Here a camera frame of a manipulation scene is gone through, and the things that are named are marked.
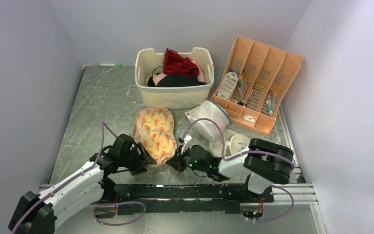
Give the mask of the floral pink laundry bag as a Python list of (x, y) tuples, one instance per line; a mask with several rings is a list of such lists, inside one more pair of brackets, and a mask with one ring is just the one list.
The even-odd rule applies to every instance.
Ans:
[(138, 112), (133, 136), (155, 160), (151, 167), (162, 166), (175, 155), (174, 117), (167, 108), (153, 107)]

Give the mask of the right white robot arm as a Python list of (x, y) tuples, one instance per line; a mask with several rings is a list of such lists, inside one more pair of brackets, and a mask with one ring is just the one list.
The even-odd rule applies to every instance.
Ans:
[(213, 156), (200, 145), (189, 148), (182, 145), (166, 164), (180, 173), (187, 168), (203, 172), (216, 182), (247, 173), (243, 195), (247, 201), (254, 202), (267, 187), (289, 183), (290, 173), (295, 167), (293, 158), (294, 152), (290, 148), (253, 138), (247, 147), (225, 158)]

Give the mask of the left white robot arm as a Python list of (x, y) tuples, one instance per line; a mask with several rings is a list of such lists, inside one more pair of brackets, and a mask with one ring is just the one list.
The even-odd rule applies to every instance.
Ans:
[(76, 172), (39, 193), (25, 193), (9, 222), (13, 234), (53, 234), (71, 216), (93, 203), (108, 203), (123, 198), (109, 178), (122, 168), (132, 176), (156, 164), (144, 145), (125, 134), (113, 145), (101, 145), (97, 153)]

